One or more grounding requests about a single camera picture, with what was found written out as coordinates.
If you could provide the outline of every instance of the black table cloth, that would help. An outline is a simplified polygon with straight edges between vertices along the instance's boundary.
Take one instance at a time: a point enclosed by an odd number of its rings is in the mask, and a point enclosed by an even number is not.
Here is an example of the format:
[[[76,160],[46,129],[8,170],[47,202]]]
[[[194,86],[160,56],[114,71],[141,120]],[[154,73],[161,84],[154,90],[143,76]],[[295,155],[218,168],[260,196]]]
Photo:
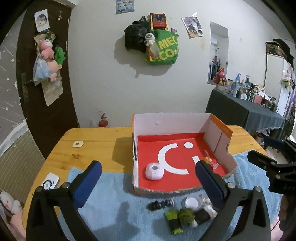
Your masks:
[[[223,94],[213,89],[206,113],[212,113],[226,125],[237,125],[245,130],[279,129],[284,117],[251,101]]]

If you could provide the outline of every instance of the wooden table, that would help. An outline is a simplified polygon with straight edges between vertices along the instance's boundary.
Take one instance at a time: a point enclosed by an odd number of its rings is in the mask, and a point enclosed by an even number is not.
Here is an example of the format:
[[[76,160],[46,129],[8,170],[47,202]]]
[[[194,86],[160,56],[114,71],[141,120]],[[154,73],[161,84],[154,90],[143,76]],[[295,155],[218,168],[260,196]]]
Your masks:
[[[233,131],[229,145],[230,154],[238,154],[254,149],[264,155],[264,149],[240,126],[229,126]],[[73,148],[75,141],[84,145]],[[85,170],[93,161],[100,161],[103,172],[133,172],[133,151],[131,127],[75,128],[67,131],[54,147],[40,169],[27,197],[22,223],[27,226],[27,218],[32,194],[40,186],[49,172],[58,175],[60,185],[68,178],[72,167]]]

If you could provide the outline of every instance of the star pattern wall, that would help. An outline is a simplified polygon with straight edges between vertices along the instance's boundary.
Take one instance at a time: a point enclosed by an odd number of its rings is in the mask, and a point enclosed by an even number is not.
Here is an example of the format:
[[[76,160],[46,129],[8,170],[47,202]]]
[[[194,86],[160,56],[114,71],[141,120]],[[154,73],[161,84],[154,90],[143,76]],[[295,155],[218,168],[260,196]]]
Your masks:
[[[24,14],[11,27],[0,45],[0,145],[24,114],[16,84],[15,57],[17,40]]]

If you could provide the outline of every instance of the white c logo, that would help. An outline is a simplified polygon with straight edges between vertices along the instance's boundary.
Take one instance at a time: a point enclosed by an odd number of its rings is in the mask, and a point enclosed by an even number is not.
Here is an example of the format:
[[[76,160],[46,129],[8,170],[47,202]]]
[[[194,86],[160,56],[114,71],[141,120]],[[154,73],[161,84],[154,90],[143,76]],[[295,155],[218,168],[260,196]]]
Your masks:
[[[189,172],[187,169],[178,169],[169,165],[165,160],[165,154],[168,150],[178,147],[177,143],[166,145],[165,147],[161,148],[158,153],[158,162],[163,166],[163,168],[173,174],[179,175],[188,175]]]

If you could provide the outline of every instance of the cardboard flap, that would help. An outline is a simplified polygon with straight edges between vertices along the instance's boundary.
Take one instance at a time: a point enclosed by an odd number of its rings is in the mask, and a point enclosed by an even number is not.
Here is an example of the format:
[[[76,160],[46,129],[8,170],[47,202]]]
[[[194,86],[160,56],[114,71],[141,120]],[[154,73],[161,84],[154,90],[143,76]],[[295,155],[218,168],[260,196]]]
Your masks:
[[[204,136],[204,140],[206,141],[212,152],[215,151],[221,134],[222,130],[214,122],[210,121],[209,127]]]
[[[230,137],[222,132],[214,154],[217,157],[218,161],[223,166],[225,166],[229,172],[232,172],[236,168],[237,163],[233,156],[228,152],[229,143]]]
[[[211,114],[204,113],[148,113],[136,114],[133,120],[134,136],[170,135],[206,132]]]

